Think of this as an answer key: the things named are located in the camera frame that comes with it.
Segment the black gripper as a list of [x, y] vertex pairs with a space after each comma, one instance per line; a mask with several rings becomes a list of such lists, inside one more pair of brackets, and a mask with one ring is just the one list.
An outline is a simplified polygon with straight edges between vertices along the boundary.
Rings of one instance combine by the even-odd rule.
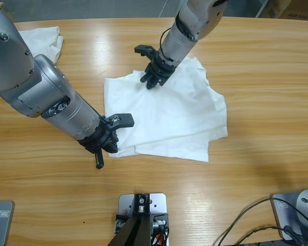
[[145, 75], [140, 79], [142, 83], [147, 82], [147, 89], [152, 89], [156, 85], [163, 86], [176, 69], [176, 67], [167, 64], [166, 60], [162, 59], [156, 50], [151, 52], [150, 58], [151, 61], [145, 69]]
[[110, 125], [100, 123], [95, 129], [95, 132], [84, 139], [78, 140], [78, 143], [82, 145], [90, 153], [95, 156], [95, 167], [101, 169], [104, 167], [104, 160], [102, 151], [105, 150], [108, 153], [118, 152], [118, 136], [116, 129], [111, 128]]

